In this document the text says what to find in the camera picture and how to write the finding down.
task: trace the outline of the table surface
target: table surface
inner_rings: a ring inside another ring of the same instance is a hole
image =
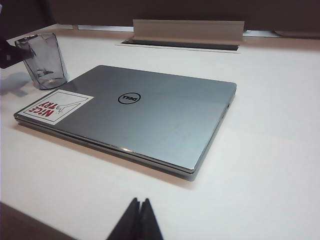
[[[320,239],[320,40],[244,37],[236,54],[117,45],[130,32],[38,32],[56,33],[71,80],[109,65],[237,92],[187,181],[18,125],[13,114],[48,91],[22,62],[3,69],[2,202],[81,240],[106,239],[134,197],[150,199],[168,240]]]

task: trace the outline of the laptop lid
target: laptop lid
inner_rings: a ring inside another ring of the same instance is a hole
[[[99,65],[14,117],[192,174],[235,90],[232,82]]]

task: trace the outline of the silver laptop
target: silver laptop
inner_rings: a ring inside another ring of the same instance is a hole
[[[99,65],[14,114],[23,125],[192,179],[232,82]]]

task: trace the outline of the sticker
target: sticker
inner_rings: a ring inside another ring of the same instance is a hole
[[[57,90],[18,114],[55,125],[93,98],[71,91]]]

